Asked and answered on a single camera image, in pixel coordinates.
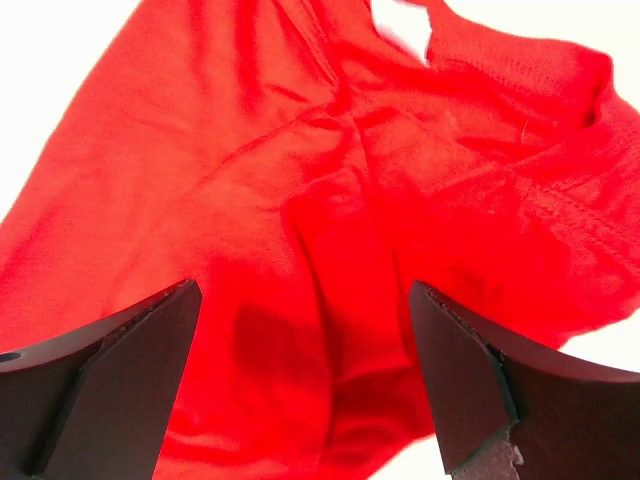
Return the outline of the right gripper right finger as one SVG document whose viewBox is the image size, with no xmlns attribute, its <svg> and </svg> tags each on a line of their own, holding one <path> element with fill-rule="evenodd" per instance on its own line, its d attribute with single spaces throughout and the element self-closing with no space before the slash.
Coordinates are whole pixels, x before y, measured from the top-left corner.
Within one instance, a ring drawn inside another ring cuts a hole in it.
<svg viewBox="0 0 640 480">
<path fill-rule="evenodd" d="M 448 475 L 638 478 L 638 373 L 529 340 L 421 282 L 409 304 Z"/>
</svg>

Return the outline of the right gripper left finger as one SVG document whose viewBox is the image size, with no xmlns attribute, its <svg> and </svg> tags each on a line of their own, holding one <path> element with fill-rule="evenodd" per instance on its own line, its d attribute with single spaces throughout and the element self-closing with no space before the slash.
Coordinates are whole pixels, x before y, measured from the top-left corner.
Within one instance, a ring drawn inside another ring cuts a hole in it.
<svg viewBox="0 0 640 480">
<path fill-rule="evenodd" d="M 151 478 L 201 301 L 197 283 L 184 280 L 2 353 L 2 478 Z"/>
</svg>

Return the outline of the red t shirt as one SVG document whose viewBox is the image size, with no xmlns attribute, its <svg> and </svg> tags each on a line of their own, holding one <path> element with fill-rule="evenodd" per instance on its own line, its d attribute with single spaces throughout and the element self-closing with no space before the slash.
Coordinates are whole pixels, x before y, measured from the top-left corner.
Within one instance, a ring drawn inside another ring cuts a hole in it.
<svg viewBox="0 0 640 480">
<path fill-rule="evenodd" d="M 639 306 L 639 116 L 611 59 L 425 3 L 144 1 L 1 226 L 1 346 L 185 278 L 159 479 L 364 479 L 432 421 L 414 281 L 540 343 Z"/>
</svg>

